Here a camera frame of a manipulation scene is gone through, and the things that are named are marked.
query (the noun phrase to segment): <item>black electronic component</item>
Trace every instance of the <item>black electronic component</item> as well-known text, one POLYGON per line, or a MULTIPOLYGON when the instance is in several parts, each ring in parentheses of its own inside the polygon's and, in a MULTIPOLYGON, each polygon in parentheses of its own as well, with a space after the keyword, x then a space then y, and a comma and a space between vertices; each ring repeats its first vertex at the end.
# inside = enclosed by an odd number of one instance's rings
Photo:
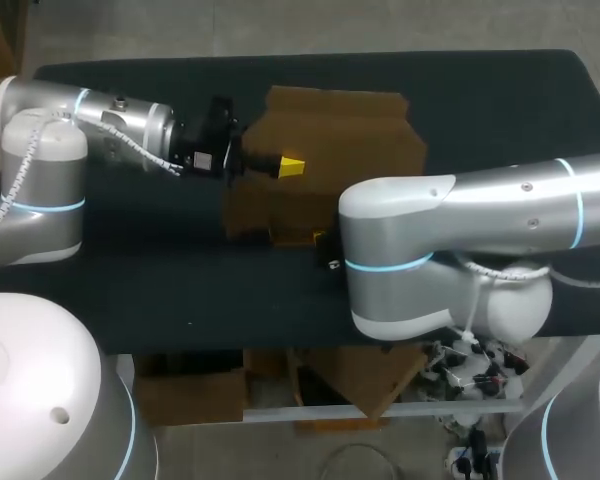
POLYGON ((169 161, 184 167, 182 175, 226 178, 229 182, 246 170, 278 178, 282 160, 282 155, 254 155, 242 148, 233 101, 219 96, 211 99, 204 117, 176 122, 169 151, 169 161))

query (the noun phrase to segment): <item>screw hole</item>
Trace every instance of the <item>screw hole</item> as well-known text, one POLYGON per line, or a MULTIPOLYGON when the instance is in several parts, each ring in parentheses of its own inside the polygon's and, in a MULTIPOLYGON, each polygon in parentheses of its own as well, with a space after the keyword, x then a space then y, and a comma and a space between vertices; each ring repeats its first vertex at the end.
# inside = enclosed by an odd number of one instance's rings
POLYGON ((51 410, 51 420, 53 420, 54 422, 56 422, 59 425, 66 425, 67 423, 69 423, 69 420, 71 420, 71 417, 69 417, 69 412, 67 412, 64 408, 62 407, 56 407, 53 410, 51 410))

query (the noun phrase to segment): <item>cardboard box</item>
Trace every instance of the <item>cardboard box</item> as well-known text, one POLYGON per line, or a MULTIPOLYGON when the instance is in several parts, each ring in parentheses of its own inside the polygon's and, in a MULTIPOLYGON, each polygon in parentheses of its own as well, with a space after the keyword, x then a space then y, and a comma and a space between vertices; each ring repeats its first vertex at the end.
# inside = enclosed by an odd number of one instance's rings
POLYGON ((237 179, 225 197, 227 235, 269 231, 276 244, 312 244, 337 213, 340 194, 375 177, 420 175, 426 147, 397 93, 273 87, 243 148, 305 162, 304 174, 237 179))
POLYGON ((184 355, 134 355, 133 393, 151 426, 240 422, 247 406, 242 368, 187 372, 184 355))
POLYGON ((0 77, 20 71, 29 0, 0 0, 0 77))
POLYGON ((372 420, 380 418, 427 362, 414 345, 310 348, 297 355, 372 420))

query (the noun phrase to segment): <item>white spiral cable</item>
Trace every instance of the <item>white spiral cable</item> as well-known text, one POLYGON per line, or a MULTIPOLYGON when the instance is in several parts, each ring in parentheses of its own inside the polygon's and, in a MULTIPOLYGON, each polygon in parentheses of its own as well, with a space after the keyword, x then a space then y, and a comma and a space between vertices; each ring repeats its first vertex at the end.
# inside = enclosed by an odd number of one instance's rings
POLYGON ((493 268, 488 268, 483 265, 479 265, 473 260, 470 260, 469 258, 461 254, 456 254, 456 258, 465 268, 472 271, 473 273, 483 275, 494 280, 526 282, 529 280, 535 280, 537 278, 546 277, 551 272, 551 267, 549 267, 548 265, 526 273, 504 272, 502 270, 495 270, 493 268))
POLYGON ((18 192, 22 188, 22 184, 24 183, 24 179, 27 176, 27 172, 29 171, 29 167, 31 167, 31 162, 33 161, 33 157, 36 155, 38 151, 38 146, 40 144, 40 136, 42 135, 42 131, 47 123, 54 120, 54 115, 51 113, 45 114, 40 118, 40 122, 38 122, 31 131, 31 136, 29 137, 29 143, 27 145, 27 150, 22 158, 22 163, 20 164, 20 168, 18 169, 18 173, 16 174, 16 178, 13 181, 13 185, 9 189, 9 193, 6 197, 3 198, 2 203, 0 204, 0 224, 6 217, 9 210, 13 206, 13 202, 18 195, 18 192))
POLYGON ((82 115, 77 115, 76 118, 79 121, 83 122, 83 123, 87 123, 89 125, 92 125, 92 126, 94 126, 96 128, 99 128, 100 130, 102 130, 104 132, 107 132, 108 134, 116 137, 122 143, 124 143, 125 145, 129 146, 133 151, 135 151, 141 157, 146 158, 150 162, 158 165, 160 168, 165 169, 167 172, 169 172, 169 173, 171 173, 171 174, 173 174, 175 176, 180 176, 180 171, 182 170, 182 166, 181 165, 177 165, 175 163, 167 162, 166 160, 163 160, 162 158, 155 156, 151 152, 149 152, 146 149, 142 148, 131 137, 129 137, 128 135, 122 133, 120 130, 118 130, 113 125, 101 122, 99 120, 93 120, 91 118, 87 118, 87 117, 84 117, 82 115))

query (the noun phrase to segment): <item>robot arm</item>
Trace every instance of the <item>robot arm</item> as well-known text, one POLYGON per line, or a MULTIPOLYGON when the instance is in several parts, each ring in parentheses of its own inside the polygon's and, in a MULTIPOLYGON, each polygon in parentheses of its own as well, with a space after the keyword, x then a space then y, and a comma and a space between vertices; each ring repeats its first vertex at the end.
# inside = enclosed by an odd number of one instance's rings
POLYGON ((232 104, 181 122, 168 105, 11 77, 0 85, 0 266, 62 260, 80 248, 87 153, 177 176, 277 177, 281 157, 246 154, 232 104))
POLYGON ((549 313, 548 268, 503 273, 438 252, 523 256, 600 245, 600 154, 369 180, 345 191, 339 209, 350 304, 363 333, 400 340, 475 321, 481 333, 520 341, 549 313), (527 309, 507 313, 489 295, 477 298, 485 284, 525 298, 527 309))

